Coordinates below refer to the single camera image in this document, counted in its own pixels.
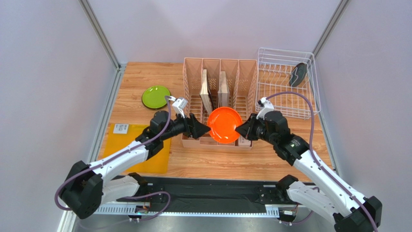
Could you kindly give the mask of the orange plate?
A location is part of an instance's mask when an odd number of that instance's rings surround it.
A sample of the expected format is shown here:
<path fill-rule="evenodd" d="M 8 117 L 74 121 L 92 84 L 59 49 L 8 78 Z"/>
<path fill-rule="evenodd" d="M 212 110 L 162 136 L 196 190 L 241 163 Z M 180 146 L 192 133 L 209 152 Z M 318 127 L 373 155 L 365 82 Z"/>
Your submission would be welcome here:
<path fill-rule="evenodd" d="M 208 117 L 207 126 L 213 140 L 221 144 L 234 143 L 240 134 L 236 128 L 242 124 L 240 114 L 230 107 L 219 107 Z"/>

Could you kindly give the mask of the green plate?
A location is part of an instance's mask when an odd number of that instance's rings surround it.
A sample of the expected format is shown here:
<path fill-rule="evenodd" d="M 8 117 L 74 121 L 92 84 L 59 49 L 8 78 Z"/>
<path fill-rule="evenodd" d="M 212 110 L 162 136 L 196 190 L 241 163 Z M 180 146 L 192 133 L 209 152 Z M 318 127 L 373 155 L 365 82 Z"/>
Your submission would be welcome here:
<path fill-rule="evenodd" d="M 142 103 L 149 109 L 161 109 L 167 105 L 165 96 L 170 96 L 171 92 L 168 88 L 161 85 L 156 85 L 147 88 L 142 94 Z"/>

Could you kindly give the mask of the dark grey plate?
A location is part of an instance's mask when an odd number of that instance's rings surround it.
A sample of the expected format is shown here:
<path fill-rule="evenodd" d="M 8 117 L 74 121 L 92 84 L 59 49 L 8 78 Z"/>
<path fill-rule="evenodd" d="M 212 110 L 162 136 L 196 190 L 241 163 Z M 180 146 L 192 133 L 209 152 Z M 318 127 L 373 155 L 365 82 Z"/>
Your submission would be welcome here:
<path fill-rule="evenodd" d="M 299 86 L 305 79 L 307 72 L 308 72 L 308 66 L 306 63 L 301 62 L 297 64 L 290 73 L 289 86 L 291 87 Z"/>

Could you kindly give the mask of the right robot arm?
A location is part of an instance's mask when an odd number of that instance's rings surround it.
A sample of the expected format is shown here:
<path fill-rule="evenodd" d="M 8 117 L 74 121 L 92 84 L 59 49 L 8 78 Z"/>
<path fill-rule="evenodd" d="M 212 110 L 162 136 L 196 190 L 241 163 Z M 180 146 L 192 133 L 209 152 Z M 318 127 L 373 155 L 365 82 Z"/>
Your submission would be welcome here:
<path fill-rule="evenodd" d="M 365 197 L 334 173 L 311 146 L 290 132 L 287 119 L 279 111 L 259 118 L 251 114 L 236 131 L 250 141 L 263 140 L 275 153 L 295 167 L 320 189 L 313 190 L 288 175 L 278 182 L 287 197 L 302 204 L 334 225 L 337 232 L 376 232 L 381 222 L 382 203 Z"/>

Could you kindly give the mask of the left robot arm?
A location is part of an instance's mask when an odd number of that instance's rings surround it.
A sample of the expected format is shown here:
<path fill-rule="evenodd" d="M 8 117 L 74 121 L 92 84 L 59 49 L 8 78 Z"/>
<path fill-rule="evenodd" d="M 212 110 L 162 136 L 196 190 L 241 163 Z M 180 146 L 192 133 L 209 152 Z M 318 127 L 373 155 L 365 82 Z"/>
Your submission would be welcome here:
<path fill-rule="evenodd" d="M 146 185 L 144 179 L 136 173 L 122 178 L 117 177 L 119 174 L 157 155 L 165 140 L 180 134 L 197 139 L 209 131 L 210 127 L 199 122 L 194 114 L 177 115 L 171 120 L 168 111 L 158 111 L 142 133 L 125 148 L 90 164 L 75 163 L 55 193 L 55 204 L 86 219 L 102 204 L 137 196 L 139 189 Z"/>

